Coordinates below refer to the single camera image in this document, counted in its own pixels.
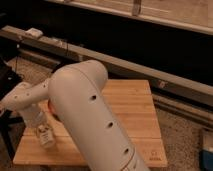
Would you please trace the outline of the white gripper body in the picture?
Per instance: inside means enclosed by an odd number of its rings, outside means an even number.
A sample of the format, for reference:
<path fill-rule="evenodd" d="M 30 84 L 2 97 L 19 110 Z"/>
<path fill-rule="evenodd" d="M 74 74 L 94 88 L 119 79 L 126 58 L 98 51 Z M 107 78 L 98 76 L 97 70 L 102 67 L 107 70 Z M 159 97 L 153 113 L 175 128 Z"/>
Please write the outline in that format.
<path fill-rule="evenodd" d="M 21 116 L 29 128 L 45 130 L 49 127 L 45 112 L 37 105 L 23 109 Z"/>

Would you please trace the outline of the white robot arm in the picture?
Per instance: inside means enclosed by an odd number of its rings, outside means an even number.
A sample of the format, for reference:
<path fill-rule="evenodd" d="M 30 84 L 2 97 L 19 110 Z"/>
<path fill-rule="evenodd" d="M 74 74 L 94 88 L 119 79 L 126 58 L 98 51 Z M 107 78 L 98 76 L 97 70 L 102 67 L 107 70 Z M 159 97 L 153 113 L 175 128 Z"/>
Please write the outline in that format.
<path fill-rule="evenodd" d="M 69 64 L 36 86 L 19 83 L 1 103 L 37 127 L 46 122 L 38 103 L 50 100 L 92 171 L 150 171 L 102 95 L 107 80 L 99 61 Z"/>

